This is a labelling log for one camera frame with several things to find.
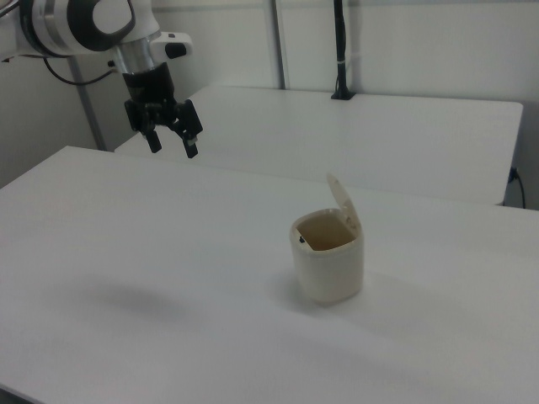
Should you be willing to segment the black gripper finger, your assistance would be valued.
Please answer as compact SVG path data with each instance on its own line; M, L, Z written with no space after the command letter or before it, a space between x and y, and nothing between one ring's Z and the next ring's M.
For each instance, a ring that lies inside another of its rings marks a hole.
M147 140L147 143L150 147L152 153L158 153L162 150L162 144L159 140L158 134L155 130L155 127L150 125L142 130L144 138Z
M186 155L189 159L194 158L198 154L196 145L197 135L199 134L199 124L188 121L176 120L171 127L183 142Z

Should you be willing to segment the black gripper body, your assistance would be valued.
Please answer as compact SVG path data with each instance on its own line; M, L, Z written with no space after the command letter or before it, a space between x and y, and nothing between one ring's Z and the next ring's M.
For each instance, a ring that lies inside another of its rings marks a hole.
M125 110L134 131L146 135L157 126L166 126L179 136L197 136L203 131L193 102L175 99L167 63L123 78L130 94Z

